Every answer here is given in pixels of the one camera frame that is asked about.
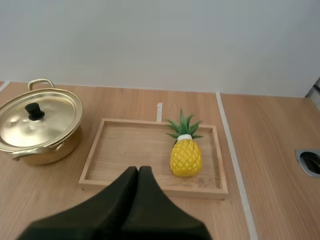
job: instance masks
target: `table surface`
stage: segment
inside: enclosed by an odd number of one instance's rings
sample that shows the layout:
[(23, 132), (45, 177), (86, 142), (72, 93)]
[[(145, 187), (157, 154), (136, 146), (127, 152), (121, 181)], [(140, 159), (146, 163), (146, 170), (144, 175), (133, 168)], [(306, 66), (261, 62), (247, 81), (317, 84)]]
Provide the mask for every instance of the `table surface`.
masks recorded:
[[(37, 219), (61, 212), (95, 195), (78, 180), (101, 118), (178, 120), (180, 108), (195, 121), (216, 125), (228, 186), (226, 200), (171, 197), (204, 221), (214, 239), (249, 239), (228, 143), (214, 93), (57, 85), (83, 103), (83, 139), (67, 158), (45, 166), (27, 166), (0, 154), (0, 239), (15, 239)], [(27, 91), (11, 82), (0, 104)], [(319, 148), (320, 113), (308, 99), (222, 94), (233, 143), (259, 238), (318, 237), (318, 179), (297, 166), (295, 148)]]
[(222, 95), (261, 239), (319, 239), (320, 179), (296, 149), (320, 149), (320, 111), (307, 98)]
[[(162, 119), (178, 120), (180, 108), (183, 108), (186, 115), (195, 115), (194, 121), (201, 119), (204, 124), (216, 125), (228, 184), (226, 200), (179, 197), (171, 197), (171, 200), (204, 221), (214, 239), (249, 238), (215, 94), (69, 85), (57, 87), (75, 93), (82, 100), (82, 141), (67, 158), (44, 166), (27, 166), (0, 154), (0, 239), (14, 239), (31, 221), (66, 210), (95, 195), (95, 192), (81, 190), (78, 180), (101, 118), (155, 121), (158, 103), (163, 103)], [(26, 83), (11, 82), (0, 93), (0, 104), (26, 91)]]

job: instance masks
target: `pineapple toy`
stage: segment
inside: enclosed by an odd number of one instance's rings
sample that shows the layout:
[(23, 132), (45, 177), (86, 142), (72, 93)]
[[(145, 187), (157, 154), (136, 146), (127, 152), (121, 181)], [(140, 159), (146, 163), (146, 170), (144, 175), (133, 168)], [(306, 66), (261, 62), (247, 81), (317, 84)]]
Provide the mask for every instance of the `pineapple toy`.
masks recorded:
[(201, 150), (193, 139), (201, 138), (194, 135), (201, 121), (190, 125), (193, 115), (185, 118), (182, 109), (180, 110), (180, 125), (175, 121), (166, 119), (170, 123), (169, 127), (176, 133), (167, 133), (176, 139), (170, 157), (171, 171), (179, 177), (190, 177), (196, 175), (202, 167)]

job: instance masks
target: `gold pot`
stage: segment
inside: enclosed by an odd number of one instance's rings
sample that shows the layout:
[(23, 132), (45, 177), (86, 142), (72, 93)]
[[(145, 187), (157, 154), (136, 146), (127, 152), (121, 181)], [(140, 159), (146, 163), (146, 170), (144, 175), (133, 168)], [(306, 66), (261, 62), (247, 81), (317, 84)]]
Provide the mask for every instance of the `gold pot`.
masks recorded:
[[(41, 82), (51, 87), (33, 90)], [(28, 165), (61, 160), (81, 140), (82, 103), (47, 79), (29, 82), (28, 89), (0, 107), (0, 151)]]

